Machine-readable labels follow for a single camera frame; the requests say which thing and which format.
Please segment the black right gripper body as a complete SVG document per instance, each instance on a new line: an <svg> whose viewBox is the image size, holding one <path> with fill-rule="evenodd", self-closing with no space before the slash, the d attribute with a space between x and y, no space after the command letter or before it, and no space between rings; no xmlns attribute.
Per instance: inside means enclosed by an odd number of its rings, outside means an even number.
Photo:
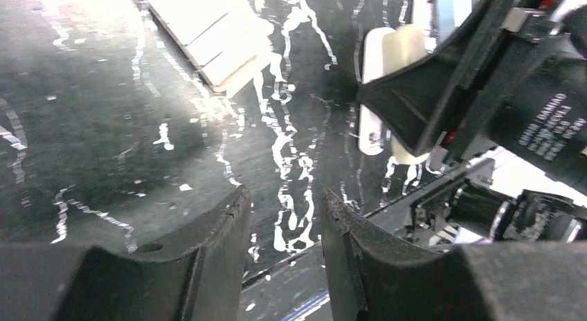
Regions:
<svg viewBox="0 0 587 321"><path fill-rule="evenodd" d="M479 0L441 45L440 160L502 147L548 178L586 191L586 7L565 0Z"/></svg>

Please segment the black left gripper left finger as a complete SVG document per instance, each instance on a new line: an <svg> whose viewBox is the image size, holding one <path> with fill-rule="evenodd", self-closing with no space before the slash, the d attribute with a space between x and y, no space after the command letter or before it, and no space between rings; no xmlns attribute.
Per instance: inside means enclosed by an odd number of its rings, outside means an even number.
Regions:
<svg viewBox="0 0 587 321"><path fill-rule="evenodd" d="M1 245L2 320L236 320L250 232L241 185L132 254Z"/></svg>

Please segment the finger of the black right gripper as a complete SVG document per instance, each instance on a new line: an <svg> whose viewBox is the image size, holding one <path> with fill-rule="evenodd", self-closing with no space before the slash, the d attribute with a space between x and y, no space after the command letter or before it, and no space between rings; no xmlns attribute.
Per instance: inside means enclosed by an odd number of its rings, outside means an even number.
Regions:
<svg viewBox="0 0 587 321"><path fill-rule="evenodd" d="M357 99L375 113L413 156L447 147L463 136L464 91L453 75L461 45L443 44L429 53L421 44L380 44L382 74L360 86Z"/></svg>

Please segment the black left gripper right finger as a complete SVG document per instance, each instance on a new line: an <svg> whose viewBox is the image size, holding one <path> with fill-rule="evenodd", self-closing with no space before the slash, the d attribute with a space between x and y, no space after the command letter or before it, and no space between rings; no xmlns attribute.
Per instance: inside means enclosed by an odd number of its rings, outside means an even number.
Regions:
<svg viewBox="0 0 587 321"><path fill-rule="evenodd" d="M420 248L323 194L321 238L335 320L585 320L586 244Z"/></svg>

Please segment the white metal stapler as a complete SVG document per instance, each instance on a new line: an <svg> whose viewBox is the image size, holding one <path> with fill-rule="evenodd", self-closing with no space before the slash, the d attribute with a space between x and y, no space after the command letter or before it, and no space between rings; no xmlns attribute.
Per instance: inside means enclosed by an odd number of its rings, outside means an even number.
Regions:
<svg viewBox="0 0 587 321"><path fill-rule="evenodd" d="M408 103L408 96L399 84L399 72L428 54L424 33L412 24L396 30L375 28L366 35L363 44L363 72L358 94L359 150L374 156L383 151L383 142L389 140L396 163L420 164L429 154L412 154L398 136L400 131L407 132L423 118Z"/></svg>

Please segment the cardboard staple tray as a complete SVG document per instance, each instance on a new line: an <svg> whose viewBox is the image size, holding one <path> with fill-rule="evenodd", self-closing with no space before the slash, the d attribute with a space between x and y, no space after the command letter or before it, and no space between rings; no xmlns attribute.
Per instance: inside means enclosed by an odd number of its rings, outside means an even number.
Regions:
<svg viewBox="0 0 587 321"><path fill-rule="evenodd" d="M207 85L228 97L270 62L272 25L250 0L146 0Z"/></svg>

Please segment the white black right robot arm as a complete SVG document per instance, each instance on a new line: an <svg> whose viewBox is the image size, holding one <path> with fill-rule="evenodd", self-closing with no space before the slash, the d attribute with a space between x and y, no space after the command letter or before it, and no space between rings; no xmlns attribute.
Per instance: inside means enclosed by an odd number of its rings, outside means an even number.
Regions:
<svg viewBox="0 0 587 321"><path fill-rule="evenodd" d="M359 147L439 176L408 204L406 238L450 222L489 241L586 238L586 207L551 185L491 190L474 160L502 148L586 192L586 5L479 0L432 51L413 24L365 39Z"/></svg>

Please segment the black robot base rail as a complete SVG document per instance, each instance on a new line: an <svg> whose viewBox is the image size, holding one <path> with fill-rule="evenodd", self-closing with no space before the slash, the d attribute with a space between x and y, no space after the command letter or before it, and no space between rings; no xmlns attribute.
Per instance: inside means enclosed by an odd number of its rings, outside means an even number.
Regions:
<svg viewBox="0 0 587 321"><path fill-rule="evenodd" d="M435 253L461 245L586 244L586 196L518 158L459 168L362 217ZM240 320L335 320L322 238L244 291Z"/></svg>

